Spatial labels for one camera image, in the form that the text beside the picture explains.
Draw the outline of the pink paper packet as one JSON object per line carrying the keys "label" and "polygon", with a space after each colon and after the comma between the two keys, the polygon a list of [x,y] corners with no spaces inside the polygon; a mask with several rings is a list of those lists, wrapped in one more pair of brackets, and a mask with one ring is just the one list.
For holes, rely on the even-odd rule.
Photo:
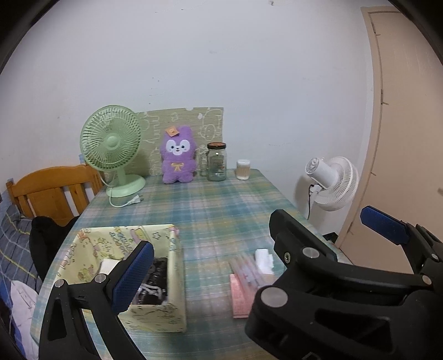
{"label": "pink paper packet", "polygon": [[230,274],[230,287],[233,318],[247,318],[251,311],[257,290],[252,287],[243,289],[241,282],[235,274]]}

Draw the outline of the black clothing in box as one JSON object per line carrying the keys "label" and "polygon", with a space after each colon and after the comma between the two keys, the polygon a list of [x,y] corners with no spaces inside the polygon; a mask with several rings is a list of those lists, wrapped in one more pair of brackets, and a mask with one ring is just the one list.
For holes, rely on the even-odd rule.
{"label": "black clothing in box", "polygon": [[155,258],[140,284],[133,305],[162,305],[168,298],[168,259]]}

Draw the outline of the green desk fan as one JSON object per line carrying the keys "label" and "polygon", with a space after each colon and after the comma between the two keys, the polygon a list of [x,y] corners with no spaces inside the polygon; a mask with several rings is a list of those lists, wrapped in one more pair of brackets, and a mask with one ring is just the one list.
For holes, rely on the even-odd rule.
{"label": "green desk fan", "polygon": [[142,176],[125,171],[136,157],[141,140],[138,118],[127,107],[101,107],[83,125],[79,147],[85,162],[99,172],[116,175],[107,186],[109,197],[128,197],[145,186],[146,180]]}

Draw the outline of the beige cartoon wall mat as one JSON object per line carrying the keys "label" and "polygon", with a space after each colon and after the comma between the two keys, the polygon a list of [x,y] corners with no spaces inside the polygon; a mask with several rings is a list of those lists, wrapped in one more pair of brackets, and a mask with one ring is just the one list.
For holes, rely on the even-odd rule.
{"label": "beige cartoon wall mat", "polygon": [[142,140],[134,160],[126,166],[127,173],[141,176],[162,174],[160,146],[168,127],[189,126],[197,144],[195,159],[197,171],[204,175],[207,168],[207,144],[223,140],[224,109],[221,107],[194,107],[192,109],[159,109],[137,114]]}

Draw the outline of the purple plush toy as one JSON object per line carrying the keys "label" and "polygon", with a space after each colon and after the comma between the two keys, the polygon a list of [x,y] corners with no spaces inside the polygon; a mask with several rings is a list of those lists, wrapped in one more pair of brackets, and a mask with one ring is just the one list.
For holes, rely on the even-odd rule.
{"label": "purple plush toy", "polygon": [[197,171],[196,149],[190,127],[179,126],[165,131],[160,147],[163,183],[189,183],[194,179]]}

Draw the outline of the beige door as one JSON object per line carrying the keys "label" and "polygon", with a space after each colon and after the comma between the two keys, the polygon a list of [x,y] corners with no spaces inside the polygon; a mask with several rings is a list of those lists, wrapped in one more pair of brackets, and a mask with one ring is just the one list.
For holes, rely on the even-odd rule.
{"label": "beige door", "polygon": [[365,227],[360,211],[371,205],[442,235],[442,63],[396,8],[362,13],[372,54],[372,129],[337,246],[356,266],[409,273],[402,248]]}

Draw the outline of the cotton swab container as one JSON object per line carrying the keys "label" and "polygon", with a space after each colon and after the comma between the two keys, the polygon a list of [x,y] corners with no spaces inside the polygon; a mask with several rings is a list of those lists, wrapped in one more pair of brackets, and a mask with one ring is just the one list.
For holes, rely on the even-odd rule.
{"label": "cotton swab container", "polygon": [[242,181],[249,179],[251,162],[247,159],[239,159],[236,162],[236,178]]}

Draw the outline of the clear bag of straws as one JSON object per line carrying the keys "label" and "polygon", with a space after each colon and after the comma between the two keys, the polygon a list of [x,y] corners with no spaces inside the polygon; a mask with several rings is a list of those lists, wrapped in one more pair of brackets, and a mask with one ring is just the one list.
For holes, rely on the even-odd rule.
{"label": "clear bag of straws", "polygon": [[254,258],[247,253],[239,253],[229,259],[233,274],[236,275],[243,289],[258,290],[275,281],[273,274],[262,274]]}

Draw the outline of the plaid tablecloth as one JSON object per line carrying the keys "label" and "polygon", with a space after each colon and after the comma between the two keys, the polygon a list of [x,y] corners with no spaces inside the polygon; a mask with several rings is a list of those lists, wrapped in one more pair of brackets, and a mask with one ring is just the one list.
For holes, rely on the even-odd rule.
{"label": "plaid tablecloth", "polygon": [[272,249],[269,218],[283,209],[309,221],[260,171],[246,181],[230,174],[224,181],[197,177],[164,184],[151,176],[143,200],[121,209],[98,193],[74,224],[87,227],[173,224],[184,255],[186,320],[183,333],[133,330],[130,335],[148,359],[268,359],[251,341],[243,320],[232,317],[230,259],[238,253]]}

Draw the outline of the white standing fan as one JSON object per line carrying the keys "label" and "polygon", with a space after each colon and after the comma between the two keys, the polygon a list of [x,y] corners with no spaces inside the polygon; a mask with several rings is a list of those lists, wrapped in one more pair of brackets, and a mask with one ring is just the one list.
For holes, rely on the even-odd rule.
{"label": "white standing fan", "polygon": [[312,158],[305,166],[305,173],[314,181],[308,189],[307,219],[314,204],[326,212],[344,208],[354,198],[360,181],[357,168],[342,156],[327,161]]}

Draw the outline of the blue plaid bedding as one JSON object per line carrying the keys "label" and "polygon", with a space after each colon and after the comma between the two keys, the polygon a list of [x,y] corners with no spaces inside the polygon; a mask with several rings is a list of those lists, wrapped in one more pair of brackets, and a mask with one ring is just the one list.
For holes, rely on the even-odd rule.
{"label": "blue plaid bedding", "polygon": [[1,207],[1,300],[10,310],[12,281],[20,281],[36,292],[42,286],[29,248],[31,224],[15,204]]}

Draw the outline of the white crumpled cloth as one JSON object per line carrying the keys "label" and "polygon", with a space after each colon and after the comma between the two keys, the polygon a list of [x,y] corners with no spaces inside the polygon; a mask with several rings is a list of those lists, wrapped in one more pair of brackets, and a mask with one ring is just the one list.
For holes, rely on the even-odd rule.
{"label": "white crumpled cloth", "polygon": [[24,347],[38,347],[31,335],[32,317],[37,304],[38,293],[20,281],[11,282],[11,300],[13,303],[12,314],[20,330]]}

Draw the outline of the yellow cartoon storage box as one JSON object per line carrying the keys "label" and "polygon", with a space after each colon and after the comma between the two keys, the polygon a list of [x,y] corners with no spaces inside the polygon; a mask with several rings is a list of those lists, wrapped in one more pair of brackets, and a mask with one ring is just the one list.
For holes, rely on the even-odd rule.
{"label": "yellow cartoon storage box", "polygon": [[172,224],[82,228],[69,245],[56,272],[68,284],[90,282],[96,274],[109,274],[140,241],[149,241],[154,260],[166,262],[163,295],[155,302],[154,289],[139,289],[128,310],[119,314],[125,328],[150,332],[184,332],[186,297],[179,230]]}

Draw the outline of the glass mason jar mug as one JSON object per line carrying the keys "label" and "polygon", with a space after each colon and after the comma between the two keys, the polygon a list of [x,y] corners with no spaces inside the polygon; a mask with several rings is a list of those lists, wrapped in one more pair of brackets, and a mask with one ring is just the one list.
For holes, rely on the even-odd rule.
{"label": "glass mason jar mug", "polygon": [[206,163],[202,165],[208,181],[224,181],[227,178],[226,144],[223,142],[207,143]]}

